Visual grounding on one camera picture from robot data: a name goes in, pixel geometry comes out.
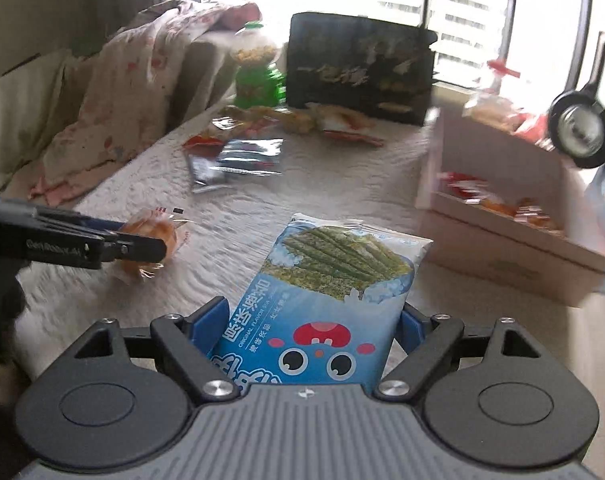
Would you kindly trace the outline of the clear bread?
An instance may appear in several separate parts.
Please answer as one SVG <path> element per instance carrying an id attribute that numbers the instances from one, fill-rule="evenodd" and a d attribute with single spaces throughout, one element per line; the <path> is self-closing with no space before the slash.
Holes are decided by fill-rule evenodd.
<path id="1" fill-rule="evenodd" d="M 118 230 L 129 243 L 118 261 L 126 281 L 152 278 L 188 240 L 188 223 L 182 208 L 145 208 Z"/>

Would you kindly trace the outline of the blue seaweed snack bag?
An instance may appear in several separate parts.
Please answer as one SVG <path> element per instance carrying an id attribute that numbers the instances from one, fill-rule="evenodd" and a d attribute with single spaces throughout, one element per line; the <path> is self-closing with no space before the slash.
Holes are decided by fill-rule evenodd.
<path id="1" fill-rule="evenodd" d="M 252 384 L 356 384 L 372 391 L 429 238 L 294 214 L 209 358 Z"/>

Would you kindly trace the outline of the red snack pouch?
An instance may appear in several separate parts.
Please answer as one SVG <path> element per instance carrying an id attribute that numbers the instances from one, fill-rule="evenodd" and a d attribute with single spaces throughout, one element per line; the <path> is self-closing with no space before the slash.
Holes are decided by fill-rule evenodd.
<path id="1" fill-rule="evenodd" d="M 518 223 L 556 236 L 564 236 L 564 230 L 541 207 L 537 200 L 530 197 L 515 202 L 505 200 L 493 192 L 489 182 L 470 174 L 459 172 L 439 172 L 437 174 L 440 190 L 447 195 L 462 200 L 465 204 L 479 207 L 493 214 L 500 214 Z"/>

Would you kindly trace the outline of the yellow red peanut packet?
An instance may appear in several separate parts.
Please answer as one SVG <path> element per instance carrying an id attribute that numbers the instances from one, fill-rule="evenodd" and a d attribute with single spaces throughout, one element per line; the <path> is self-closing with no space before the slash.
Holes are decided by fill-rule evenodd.
<path id="1" fill-rule="evenodd" d="M 372 133 L 376 122 L 361 112 L 338 105 L 307 103 L 317 128 L 324 136 L 381 148 L 385 141 Z"/>

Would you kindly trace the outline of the white lace tablecloth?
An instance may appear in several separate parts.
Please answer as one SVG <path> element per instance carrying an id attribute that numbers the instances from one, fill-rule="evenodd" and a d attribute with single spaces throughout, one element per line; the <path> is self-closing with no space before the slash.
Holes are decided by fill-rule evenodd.
<path id="1" fill-rule="evenodd" d="M 217 296 L 231 314 L 294 214 L 418 235 L 426 125 L 380 122 L 385 146 L 374 150 L 291 136 L 277 176 L 196 194 L 180 147 L 206 123 L 168 134 L 78 206 L 115 221 L 182 207 L 188 242 L 155 276 L 121 281 L 111 263 L 33 263 L 20 274 L 28 309 L 17 339 L 34 378 L 15 411 L 34 454 L 24 478 L 590 478 L 582 460 L 597 404 L 515 318 L 459 318 L 453 368 L 419 400 L 378 400 L 379 380 L 372 391 L 252 384 L 233 401 L 192 401 L 160 373 L 150 323 Z"/>

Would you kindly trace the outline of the floral blanket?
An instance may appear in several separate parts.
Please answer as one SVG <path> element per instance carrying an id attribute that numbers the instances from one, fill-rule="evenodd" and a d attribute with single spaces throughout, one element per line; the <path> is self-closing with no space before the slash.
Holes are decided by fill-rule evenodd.
<path id="1" fill-rule="evenodd" d="M 188 48 L 217 27 L 238 32 L 261 18 L 254 2 L 169 0 L 140 12 L 95 60 L 77 120 L 34 165 L 28 200 L 48 206 L 92 191 L 167 132 Z"/>

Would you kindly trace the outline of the pink cardboard box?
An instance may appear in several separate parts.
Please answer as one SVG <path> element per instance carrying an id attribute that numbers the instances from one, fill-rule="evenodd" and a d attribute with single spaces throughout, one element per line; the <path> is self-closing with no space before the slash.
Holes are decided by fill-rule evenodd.
<path id="1" fill-rule="evenodd" d="M 605 282 L 605 233 L 564 159 L 444 107 L 425 125 L 416 207 L 432 262 L 569 306 Z"/>

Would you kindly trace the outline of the silver foil snack packet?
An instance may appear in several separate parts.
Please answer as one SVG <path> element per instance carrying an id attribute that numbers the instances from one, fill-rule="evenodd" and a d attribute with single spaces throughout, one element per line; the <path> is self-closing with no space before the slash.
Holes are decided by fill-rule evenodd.
<path id="1" fill-rule="evenodd" d="M 194 136 L 182 146 L 194 193 L 228 188 L 237 180 L 274 177 L 280 173 L 284 140 Z"/>

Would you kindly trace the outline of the grey sofa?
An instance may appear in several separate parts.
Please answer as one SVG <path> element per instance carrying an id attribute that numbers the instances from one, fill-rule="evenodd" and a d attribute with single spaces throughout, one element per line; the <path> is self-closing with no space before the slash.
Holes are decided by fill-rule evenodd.
<path id="1" fill-rule="evenodd" d="M 237 71 L 231 58 L 233 41 L 232 32 L 205 32 L 190 44 L 171 96 L 167 131 L 208 110 L 229 93 Z"/>

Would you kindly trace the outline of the clear jar red lid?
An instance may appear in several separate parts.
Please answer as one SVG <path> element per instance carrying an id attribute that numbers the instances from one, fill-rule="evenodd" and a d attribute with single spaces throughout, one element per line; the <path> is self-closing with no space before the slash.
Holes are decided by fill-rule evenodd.
<path id="1" fill-rule="evenodd" d="M 462 115 L 494 129 L 515 133 L 523 123 L 523 114 L 510 99 L 502 96 L 501 90 L 505 77 L 519 79 L 520 74 L 508 68 L 502 58 L 488 61 L 485 66 L 487 69 L 465 103 Z"/>

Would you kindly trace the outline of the black round pot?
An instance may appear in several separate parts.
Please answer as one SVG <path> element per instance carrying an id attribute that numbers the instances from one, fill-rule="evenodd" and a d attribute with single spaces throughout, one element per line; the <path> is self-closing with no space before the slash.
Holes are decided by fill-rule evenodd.
<path id="1" fill-rule="evenodd" d="M 595 84 L 586 84 L 565 92 L 547 114 L 553 147 L 581 169 L 605 164 L 605 107 L 596 99 L 596 90 Z"/>

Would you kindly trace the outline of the large black snack bag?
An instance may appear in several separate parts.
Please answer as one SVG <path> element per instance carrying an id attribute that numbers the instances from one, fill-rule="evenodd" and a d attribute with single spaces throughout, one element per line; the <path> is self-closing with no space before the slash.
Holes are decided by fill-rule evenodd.
<path id="1" fill-rule="evenodd" d="M 368 117 L 420 126 L 431 107 L 437 34 L 362 16 L 292 16 L 286 102 L 337 105 Z"/>

